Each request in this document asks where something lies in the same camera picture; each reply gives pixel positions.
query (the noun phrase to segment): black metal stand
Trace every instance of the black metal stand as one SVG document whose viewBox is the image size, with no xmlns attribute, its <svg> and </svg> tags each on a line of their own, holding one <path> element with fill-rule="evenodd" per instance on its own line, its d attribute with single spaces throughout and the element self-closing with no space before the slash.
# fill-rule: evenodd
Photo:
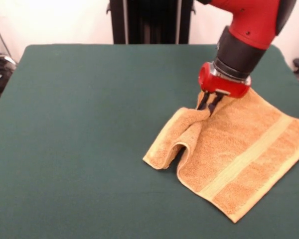
<svg viewBox="0 0 299 239">
<path fill-rule="evenodd" d="M 188 44 L 194 0 L 110 0 L 114 44 Z"/>
</svg>

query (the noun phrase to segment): towel fold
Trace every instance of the towel fold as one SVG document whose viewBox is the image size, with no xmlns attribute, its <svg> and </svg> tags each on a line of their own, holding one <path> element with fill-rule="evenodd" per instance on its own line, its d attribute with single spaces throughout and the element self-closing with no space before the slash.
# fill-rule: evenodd
<svg viewBox="0 0 299 239">
<path fill-rule="evenodd" d="M 143 160 L 167 169 L 185 147 L 180 182 L 236 223 L 299 160 L 299 119 L 252 89 L 242 99 L 225 97 L 209 116 L 208 110 L 180 108 Z"/>
</svg>

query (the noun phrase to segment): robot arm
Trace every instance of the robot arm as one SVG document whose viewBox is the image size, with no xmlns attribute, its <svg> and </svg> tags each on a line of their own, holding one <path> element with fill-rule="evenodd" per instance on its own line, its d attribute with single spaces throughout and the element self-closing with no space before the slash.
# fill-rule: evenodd
<svg viewBox="0 0 299 239">
<path fill-rule="evenodd" d="M 219 39 L 216 58 L 203 64 L 199 74 L 206 97 L 198 109 L 204 109 L 211 93 L 218 95 L 215 104 L 225 95 L 241 98 L 247 93 L 250 74 L 281 32 L 296 0 L 198 1 L 233 14 Z"/>
</svg>

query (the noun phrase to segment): green tablecloth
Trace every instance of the green tablecloth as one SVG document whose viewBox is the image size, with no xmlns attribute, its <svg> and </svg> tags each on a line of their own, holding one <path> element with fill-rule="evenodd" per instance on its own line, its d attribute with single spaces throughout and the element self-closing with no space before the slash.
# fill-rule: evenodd
<svg viewBox="0 0 299 239">
<path fill-rule="evenodd" d="M 215 46 L 26 49 L 0 100 L 0 239 L 299 239 L 299 163 L 233 224 L 142 157 Z M 299 118 L 299 83 L 271 47 L 253 87 Z"/>
</svg>

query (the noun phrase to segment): towel stripe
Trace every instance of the towel stripe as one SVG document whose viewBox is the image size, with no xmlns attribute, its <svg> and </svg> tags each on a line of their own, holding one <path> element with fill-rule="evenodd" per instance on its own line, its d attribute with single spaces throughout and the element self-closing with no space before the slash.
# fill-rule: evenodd
<svg viewBox="0 0 299 239">
<path fill-rule="evenodd" d="M 252 146 L 237 156 L 231 164 L 220 172 L 218 176 L 198 194 L 207 200 L 212 200 L 229 182 L 234 180 L 244 168 L 266 151 L 288 128 L 292 121 L 292 118 L 282 115 Z"/>
</svg>

